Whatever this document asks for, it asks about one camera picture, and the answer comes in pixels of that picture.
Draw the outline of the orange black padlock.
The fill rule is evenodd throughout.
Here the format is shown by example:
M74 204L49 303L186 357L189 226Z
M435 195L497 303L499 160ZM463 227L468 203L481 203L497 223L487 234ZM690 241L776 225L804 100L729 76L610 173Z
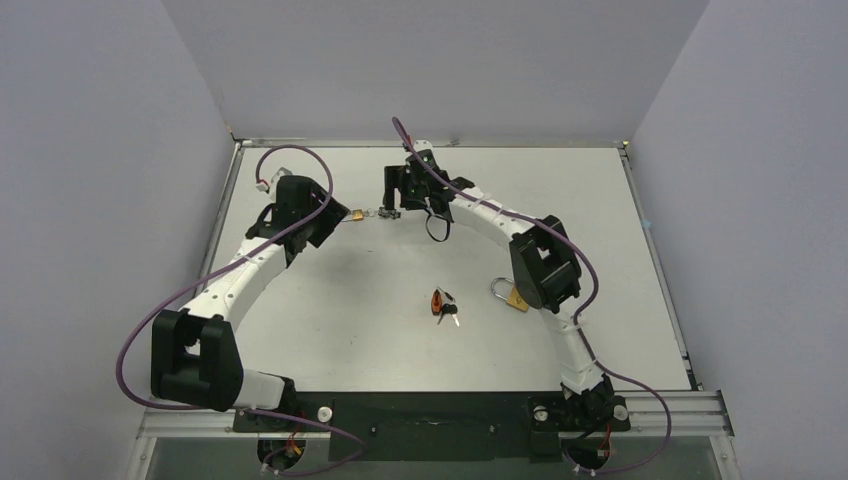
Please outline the orange black padlock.
M439 316L442 312L443 305L444 305L444 299L443 299L442 292L439 288L436 288L431 295L431 300L430 300L431 313L434 316Z

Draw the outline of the black-headed keys bunch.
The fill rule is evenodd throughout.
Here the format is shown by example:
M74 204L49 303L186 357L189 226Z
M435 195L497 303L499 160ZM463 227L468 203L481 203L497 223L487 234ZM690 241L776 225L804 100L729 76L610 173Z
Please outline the black-headed keys bunch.
M445 290L440 289L444 299L444 305L442 308L442 312L438 317L438 324L442 322L442 320L446 317L450 317L456 327L460 326L460 321L458 318L458 305L456 303L456 299L450 293Z

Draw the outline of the large brass padlock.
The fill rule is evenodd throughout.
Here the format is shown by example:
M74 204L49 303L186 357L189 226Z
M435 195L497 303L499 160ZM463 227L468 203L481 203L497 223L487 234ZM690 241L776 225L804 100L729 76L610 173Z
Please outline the large brass padlock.
M501 300L511 308L522 313L529 311L530 307L519 293L514 281L507 277L496 277L490 283L492 295Z

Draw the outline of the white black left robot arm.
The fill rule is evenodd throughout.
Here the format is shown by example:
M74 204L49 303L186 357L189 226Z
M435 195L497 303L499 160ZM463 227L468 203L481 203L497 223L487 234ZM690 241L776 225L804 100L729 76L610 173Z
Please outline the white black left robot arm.
M299 406L294 381L245 368L235 332L270 282L307 245L319 247L349 212L309 177L279 180L226 272L180 309L154 318L153 395L220 412L259 409L272 429L291 427Z

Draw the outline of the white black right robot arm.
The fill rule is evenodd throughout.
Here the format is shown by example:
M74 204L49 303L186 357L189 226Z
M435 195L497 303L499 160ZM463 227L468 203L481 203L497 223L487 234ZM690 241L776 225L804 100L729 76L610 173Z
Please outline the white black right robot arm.
M608 420L614 412L609 377L594 363L579 324L561 306L580 295L582 269L561 221L531 218L490 199L473 182L449 177L431 150L419 150L404 164L384 169L380 213L396 217L423 210L449 226L462 225L509 252L513 285L549 330L559 363L566 418L578 429Z

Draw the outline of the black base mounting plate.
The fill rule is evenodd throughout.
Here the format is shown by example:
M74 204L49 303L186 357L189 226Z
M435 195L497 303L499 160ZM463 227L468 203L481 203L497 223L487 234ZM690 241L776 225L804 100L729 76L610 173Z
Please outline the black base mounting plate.
M291 415L311 425L255 413L238 413L238 433L293 436L299 443L320 433L318 412L330 411L328 458L356 454L361 461L489 461L526 458L552 462L563 451L580 458L600 450L607 433L627 432L630 415L621 396L593 400L551 392L312 392L300 393Z

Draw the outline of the aluminium table frame rail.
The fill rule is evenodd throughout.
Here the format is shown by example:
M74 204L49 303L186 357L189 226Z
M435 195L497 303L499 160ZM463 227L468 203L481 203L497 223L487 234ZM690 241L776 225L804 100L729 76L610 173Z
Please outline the aluminium table frame rail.
M719 391L665 391L664 398L670 417L659 400L646 392L624 394L631 429L624 436L661 437L667 430L681 437L732 437L730 417ZM233 410L225 413L211 410L167 411L148 410L144 413L136 437L160 438L283 438L286 430L249 430L237 426L240 415Z

